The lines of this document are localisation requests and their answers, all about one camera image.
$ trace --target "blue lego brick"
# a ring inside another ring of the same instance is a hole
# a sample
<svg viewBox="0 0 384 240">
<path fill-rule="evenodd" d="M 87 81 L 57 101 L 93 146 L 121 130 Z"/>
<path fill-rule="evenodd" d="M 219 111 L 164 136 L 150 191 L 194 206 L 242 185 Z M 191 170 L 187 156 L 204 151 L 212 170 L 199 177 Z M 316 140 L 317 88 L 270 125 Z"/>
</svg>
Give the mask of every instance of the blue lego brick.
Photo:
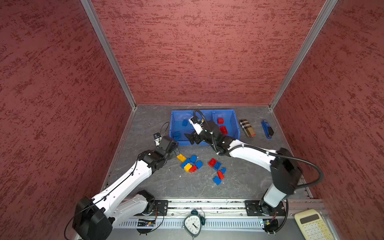
<svg viewBox="0 0 384 240">
<path fill-rule="evenodd" d="M 196 160 L 197 160 L 197 157 L 195 155 L 192 155 L 191 162 L 193 162 L 193 164 L 195 164 Z"/>
<path fill-rule="evenodd" d="M 174 132 L 173 138 L 175 138 L 175 137 L 177 137 L 177 138 L 181 137 L 181 133 L 180 132 Z"/>
<path fill-rule="evenodd" d="M 214 169 L 215 169 L 216 171 L 218 171 L 218 169 L 220 168 L 220 166 L 221 166 L 221 163 L 217 162 L 217 163 L 214 165 Z"/>
<path fill-rule="evenodd" d="M 220 178 L 219 177 L 214 177 L 214 182 L 217 184 L 217 185 L 219 185 L 220 183 L 221 183 L 221 180 L 220 180 Z"/>
<path fill-rule="evenodd" d="M 187 160 L 185 160 L 182 164 L 181 164 L 181 168 L 184 168 L 189 162 L 188 162 L 189 158 L 187 158 Z"/>
<path fill-rule="evenodd" d="M 191 159 L 189 159 L 189 158 L 187 158 L 187 161 L 193 166 L 193 165 L 195 165 L 195 161 L 193 161 L 193 160 L 191 160 Z"/>
<path fill-rule="evenodd" d="M 197 169 L 199 169 L 199 168 L 201 168 L 203 166 L 203 163 L 201 161 L 197 161 L 195 166 L 197 167 Z"/>
</svg>

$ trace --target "red lego brick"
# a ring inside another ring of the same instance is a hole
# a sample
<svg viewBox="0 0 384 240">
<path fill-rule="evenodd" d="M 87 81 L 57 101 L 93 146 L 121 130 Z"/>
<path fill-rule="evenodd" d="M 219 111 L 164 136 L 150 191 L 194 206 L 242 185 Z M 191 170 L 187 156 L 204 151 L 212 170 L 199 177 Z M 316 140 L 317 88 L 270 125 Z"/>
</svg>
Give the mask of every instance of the red lego brick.
<svg viewBox="0 0 384 240">
<path fill-rule="evenodd" d="M 212 158 L 211 161 L 209 161 L 208 165 L 211 166 L 211 167 L 214 167 L 214 165 L 216 164 L 216 160 L 214 158 Z"/>
<path fill-rule="evenodd" d="M 189 169 L 189 172 L 195 172 L 197 170 L 196 165 Z"/>
<path fill-rule="evenodd" d="M 224 179 L 224 175 L 223 175 L 223 173 L 221 171 L 217 171 L 217 175 L 220 178 L 220 180 Z"/>
<path fill-rule="evenodd" d="M 224 135 L 227 135 L 227 134 L 228 134 L 227 128 L 226 128 L 225 126 L 221 126 L 221 127 L 220 127 L 220 131 L 221 131 Z"/>
</svg>

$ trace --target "black mounting plate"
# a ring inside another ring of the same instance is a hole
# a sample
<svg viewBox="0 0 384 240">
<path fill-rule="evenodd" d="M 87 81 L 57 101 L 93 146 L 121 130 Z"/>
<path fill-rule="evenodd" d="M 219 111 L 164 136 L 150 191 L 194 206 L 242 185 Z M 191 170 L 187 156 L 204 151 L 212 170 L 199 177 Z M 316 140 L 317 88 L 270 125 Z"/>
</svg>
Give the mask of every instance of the black mounting plate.
<svg viewBox="0 0 384 240">
<path fill-rule="evenodd" d="M 247 211 L 247 216 L 264 216 L 259 210 L 259 200 L 246 200 L 245 209 Z M 285 208 L 282 202 L 274 208 L 274 211 L 271 213 L 271 216 L 285 216 Z"/>
<path fill-rule="evenodd" d="M 162 212 L 164 214 L 164 216 L 167 215 L 167 211 L 168 211 L 168 200 L 156 200 L 155 199 L 155 205 L 154 205 L 154 208 L 157 207 L 157 210 L 159 212 Z M 154 216 L 155 215 L 155 212 L 152 211 L 149 215 L 147 214 L 136 214 L 135 216 L 144 216 L 144 217 L 147 217 L 147 216 Z"/>
</svg>

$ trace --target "wire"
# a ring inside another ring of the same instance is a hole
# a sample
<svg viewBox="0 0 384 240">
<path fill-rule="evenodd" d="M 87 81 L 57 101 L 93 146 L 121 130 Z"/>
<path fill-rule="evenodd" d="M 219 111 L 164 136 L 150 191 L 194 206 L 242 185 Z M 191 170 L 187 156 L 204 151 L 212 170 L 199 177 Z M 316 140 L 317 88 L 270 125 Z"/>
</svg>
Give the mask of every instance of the wire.
<svg viewBox="0 0 384 240">
<path fill-rule="evenodd" d="M 159 226 L 161 226 L 161 225 L 163 224 L 163 222 L 164 222 L 164 217 L 165 217 L 165 216 L 164 216 L 164 213 L 163 213 L 163 212 L 160 212 L 160 211 L 157 210 L 157 207 L 156 207 L 156 211 L 157 211 L 158 213 L 161 213 L 161 214 L 163 215 L 163 220 L 161 221 L 161 223 L 160 223 L 160 225 L 159 225 Z M 154 230 L 158 229 L 159 226 L 157 226 L 155 229 L 152 229 L 152 230 L 149 231 L 148 233 L 153 232 Z"/>
<path fill-rule="evenodd" d="M 164 125 L 167 124 L 167 123 L 168 123 L 167 128 L 164 130 L 163 135 L 161 135 L 162 137 L 164 136 L 164 134 L 166 133 L 166 131 L 167 131 L 168 127 L 169 127 L 169 121 L 168 121 L 168 122 L 165 122 L 165 123 L 161 126 L 161 128 L 160 128 L 160 134 L 161 134 L 161 130 L 163 129 Z"/>
<path fill-rule="evenodd" d="M 195 110 L 193 110 L 193 117 L 195 118 L 195 120 L 197 120 L 196 112 L 200 113 L 201 117 L 202 117 L 202 118 L 204 119 L 204 121 L 207 123 L 207 127 L 208 127 L 209 133 L 211 134 L 211 138 L 212 138 L 212 145 L 213 145 L 213 148 L 214 148 L 215 152 L 218 153 L 219 151 L 217 151 L 217 143 L 216 143 L 216 139 L 214 138 L 212 129 L 210 128 L 207 119 L 205 118 L 204 114 L 203 114 L 199 109 L 195 109 Z"/>
<path fill-rule="evenodd" d="M 285 204 L 286 204 L 286 207 L 285 207 L 285 216 L 284 216 L 284 220 L 283 222 L 281 223 L 281 225 L 277 228 L 276 231 L 273 231 L 273 232 L 267 232 L 267 233 L 276 233 L 278 232 L 285 224 L 285 222 L 287 221 L 287 218 L 288 218 L 288 199 L 285 200 Z"/>
<path fill-rule="evenodd" d="M 199 210 L 199 209 L 196 209 L 196 211 Z M 203 213 L 204 213 L 204 218 L 205 218 L 205 212 L 203 209 L 200 209 Z"/>
<path fill-rule="evenodd" d="M 65 238 L 66 240 L 71 240 L 71 239 L 67 238 L 67 236 L 65 235 L 65 232 L 67 231 L 68 225 L 71 223 L 72 219 L 74 219 L 74 217 L 76 217 L 79 213 L 81 213 L 81 212 L 83 212 L 83 211 L 85 211 L 85 210 L 87 210 L 87 209 L 89 209 L 89 208 L 95 206 L 95 205 L 96 205 L 98 202 L 100 202 L 101 200 L 104 200 L 104 197 L 103 197 L 102 199 L 98 200 L 96 203 L 92 204 L 91 206 L 86 207 L 86 208 L 84 208 L 83 210 L 81 210 L 80 212 L 78 212 L 78 213 L 76 213 L 75 215 L 73 215 L 73 217 L 68 221 L 68 223 L 67 223 L 67 225 L 65 226 L 65 229 L 64 229 L 64 238 Z"/>
<path fill-rule="evenodd" d="M 219 155 L 223 156 L 223 155 L 228 154 L 231 151 L 233 151 L 233 150 L 235 150 L 237 148 L 240 148 L 240 147 L 243 147 L 243 145 L 238 145 L 238 146 L 236 146 L 234 148 L 229 149 L 225 153 L 219 153 Z M 292 159 L 292 160 L 295 160 L 295 161 L 303 162 L 303 163 L 308 164 L 309 166 L 315 168 L 316 171 L 319 173 L 319 177 L 316 180 L 312 181 L 312 182 L 298 185 L 298 186 L 296 186 L 295 189 L 313 186 L 313 185 L 319 184 L 323 180 L 324 174 L 323 174 L 322 170 L 318 166 L 314 165 L 313 163 L 311 163 L 311 162 L 309 162 L 307 160 L 304 160 L 304 159 L 301 159 L 301 158 L 298 158 L 298 157 L 290 157 L 290 156 L 286 156 L 286 155 L 282 155 L 282 154 L 276 154 L 276 153 L 268 152 L 267 150 L 264 150 L 262 148 L 259 148 L 259 147 L 256 147 L 256 146 L 252 146 L 252 145 L 244 145 L 244 147 L 252 148 L 252 149 L 258 150 L 260 152 L 263 152 L 263 153 L 265 153 L 267 155 L 274 156 L 274 157 L 288 158 L 288 159 Z"/>
<path fill-rule="evenodd" d="M 277 212 L 275 212 L 275 215 L 273 216 L 271 222 L 275 219 L 275 217 L 276 217 L 276 213 L 277 213 Z"/>
<path fill-rule="evenodd" d="M 65 226 L 65 229 L 64 229 L 64 238 L 66 239 L 66 240 L 71 240 L 71 239 L 68 239 L 67 237 L 66 237 L 66 235 L 65 235 L 65 233 L 66 233 L 66 231 L 67 231 L 67 228 L 68 228 L 68 225 L 71 223 L 71 221 L 74 219 L 74 217 L 75 216 L 77 216 L 79 213 L 81 213 L 81 212 L 83 212 L 83 211 L 85 211 L 85 210 L 87 210 L 87 209 L 89 209 L 89 208 L 91 208 L 91 207 L 93 207 L 93 206 L 95 206 L 96 204 L 98 204 L 100 201 L 102 201 L 102 200 L 106 200 L 107 199 L 107 196 L 109 195 L 109 194 L 111 194 L 111 192 L 113 191 L 113 190 L 115 190 L 118 186 L 120 186 L 120 184 L 122 184 L 125 180 L 127 180 L 130 176 L 132 176 L 133 175 L 133 173 L 135 172 L 135 169 L 136 169 L 136 166 L 137 166 L 137 162 L 138 162 L 139 160 L 136 160 L 136 164 L 135 164 L 135 167 L 134 167 L 134 169 L 133 169 L 133 171 L 123 180 L 123 181 L 121 181 L 116 187 L 114 187 L 107 195 L 105 195 L 105 196 L 103 196 L 100 200 L 98 200 L 97 202 L 95 202 L 94 204 L 92 204 L 91 206 L 89 206 L 89 207 L 87 207 L 87 208 L 84 208 L 83 210 L 81 210 L 80 212 L 78 212 L 78 213 L 76 213 L 69 221 L 68 221 L 68 223 L 67 223 L 67 225 Z"/>
</svg>

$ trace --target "gray floor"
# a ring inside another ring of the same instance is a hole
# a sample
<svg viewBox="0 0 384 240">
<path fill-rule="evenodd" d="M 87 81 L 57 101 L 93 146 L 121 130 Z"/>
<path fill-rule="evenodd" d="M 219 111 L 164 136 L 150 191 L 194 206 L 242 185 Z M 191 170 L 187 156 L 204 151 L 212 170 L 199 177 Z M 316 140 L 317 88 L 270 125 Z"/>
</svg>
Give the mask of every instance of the gray floor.
<svg viewBox="0 0 384 240">
<path fill-rule="evenodd" d="M 107 240 L 192 240 L 192 237 L 186 233 L 184 229 L 157 229 L 155 233 L 149 233 L 147 236 L 139 235 L 136 229 L 113 229 Z M 204 231 L 195 238 L 196 240 L 305 240 L 304 236 L 300 232 L 296 221 L 294 219 L 288 219 L 284 227 L 276 233 L 269 235 L 265 232 L 240 232 L 240 231 Z"/>
<path fill-rule="evenodd" d="M 172 110 L 195 108 L 196 106 L 138 106 L 123 151 L 108 183 L 122 176 L 134 164 L 139 153 L 154 149 L 153 134 L 160 131 L 163 123 L 169 121 Z M 256 132 L 255 137 L 248 138 L 240 129 L 241 141 L 266 149 L 277 150 L 284 147 L 267 107 L 199 106 L 198 108 L 234 109 L 237 118 L 247 119 Z M 266 119 L 275 131 L 272 139 L 265 137 L 260 123 L 263 119 Z M 272 183 L 270 173 L 264 168 L 242 159 L 218 156 L 209 146 L 180 146 L 179 150 L 186 157 L 198 156 L 198 160 L 204 164 L 203 167 L 195 173 L 187 173 L 180 167 L 181 162 L 173 158 L 139 184 L 130 196 L 145 189 L 156 198 L 261 198 Z M 219 186 L 212 181 L 217 173 L 207 164 L 212 158 L 221 162 L 227 169 L 225 179 Z M 300 189 L 291 198 L 308 198 L 308 193 L 305 189 Z"/>
</svg>

